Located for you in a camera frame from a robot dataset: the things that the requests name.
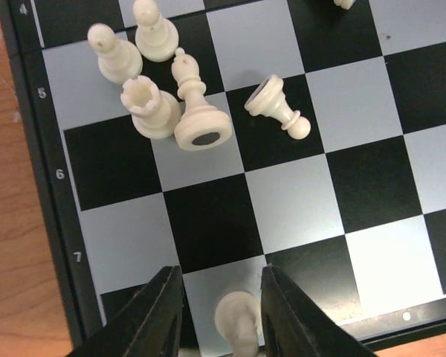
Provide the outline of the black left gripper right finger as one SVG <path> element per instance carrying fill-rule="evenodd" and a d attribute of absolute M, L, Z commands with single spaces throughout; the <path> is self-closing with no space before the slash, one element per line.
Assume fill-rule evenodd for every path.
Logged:
<path fill-rule="evenodd" d="M 261 315 L 267 356 L 375 355 L 273 265 L 262 270 Z"/>

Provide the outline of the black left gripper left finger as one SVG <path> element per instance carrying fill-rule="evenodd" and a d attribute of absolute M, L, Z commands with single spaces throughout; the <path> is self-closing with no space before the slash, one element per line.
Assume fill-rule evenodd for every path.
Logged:
<path fill-rule="evenodd" d="M 163 267 L 73 356 L 177 356 L 183 309 L 180 266 Z"/>

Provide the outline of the white knight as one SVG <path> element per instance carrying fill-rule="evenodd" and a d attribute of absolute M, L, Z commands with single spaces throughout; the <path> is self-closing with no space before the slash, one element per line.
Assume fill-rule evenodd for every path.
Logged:
<path fill-rule="evenodd" d="M 262 318 L 259 301 L 248 292 L 231 292 L 218 303 L 214 322 L 233 356 L 258 356 Z"/>

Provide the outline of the black and grey chessboard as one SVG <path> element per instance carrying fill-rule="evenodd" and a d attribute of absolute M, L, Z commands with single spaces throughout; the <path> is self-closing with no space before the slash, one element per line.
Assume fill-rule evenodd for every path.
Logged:
<path fill-rule="evenodd" d="M 151 141 L 99 71 L 130 1 L 0 1 L 74 344 L 164 266 L 183 271 L 181 345 L 224 356 L 214 312 L 272 264 L 373 349 L 446 324 L 446 1 L 160 1 L 233 121 L 198 152 Z M 245 103 L 267 77 L 311 123 L 294 140 Z"/>

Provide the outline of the white pawn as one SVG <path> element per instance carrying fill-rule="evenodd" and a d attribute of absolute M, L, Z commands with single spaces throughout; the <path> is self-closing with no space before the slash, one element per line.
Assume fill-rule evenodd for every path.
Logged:
<path fill-rule="evenodd" d="M 251 116 L 262 115 L 280 122 L 281 130 L 294 140 L 306 138 L 311 131 L 311 123 L 299 110 L 288 105 L 283 92 L 284 82 L 277 75 L 267 77 L 247 99 L 244 107 Z"/>
<path fill-rule="evenodd" d="M 88 29 L 87 40 L 98 56 L 98 67 L 107 80 L 124 84 L 142 72 L 143 60 L 137 46 L 120 39 L 108 25 L 93 24 Z"/>

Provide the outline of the white chess piece lying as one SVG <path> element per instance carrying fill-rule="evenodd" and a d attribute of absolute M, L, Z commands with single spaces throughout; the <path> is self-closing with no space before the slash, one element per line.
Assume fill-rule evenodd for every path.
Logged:
<path fill-rule="evenodd" d="M 140 53 L 153 62 L 170 59 L 178 47 L 178 30 L 162 16 L 156 1 L 135 1 L 132 12 L 137 24 L 135 44 Z"/>

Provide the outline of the white bishop lying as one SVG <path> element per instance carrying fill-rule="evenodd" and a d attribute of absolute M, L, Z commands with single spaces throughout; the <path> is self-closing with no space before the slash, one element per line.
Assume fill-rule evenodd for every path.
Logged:
<path fill-rule="evenodd" d="M 180 148 L 200 151 L 227 141 L 233 134 L 230 116 L 206 101 L 207 87 L 199 76 L 196 59 L 177 48 L 171 71 L 178 85 L 177 95 L 185 102 L 185 111 L 174 131 Z"/>

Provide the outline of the white rook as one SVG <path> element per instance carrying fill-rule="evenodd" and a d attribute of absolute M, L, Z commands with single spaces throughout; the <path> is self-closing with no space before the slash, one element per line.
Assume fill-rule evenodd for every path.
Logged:
<path fill-rule="evenodd" d="M 181 107 L 175 97 L 143 75 L 123 84 L 120 100 L 131 114 L 134 127 L 145 138 L 172 136 L 181 119 Z"/>

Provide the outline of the white pawn lying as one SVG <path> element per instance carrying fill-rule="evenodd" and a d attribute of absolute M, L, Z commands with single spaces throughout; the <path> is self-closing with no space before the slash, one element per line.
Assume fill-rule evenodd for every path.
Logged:
<path fill-rule="evenodd" d="M 267 77 L 247 99 L 244 107 L 251 116 L 262 115 L 280 122 L 281 130 L 294 140 L 306 138 L 311 131 L 311 123 L 299 110 L 288 105 L 283 92 L 284 82 L 277 75 Z"/>

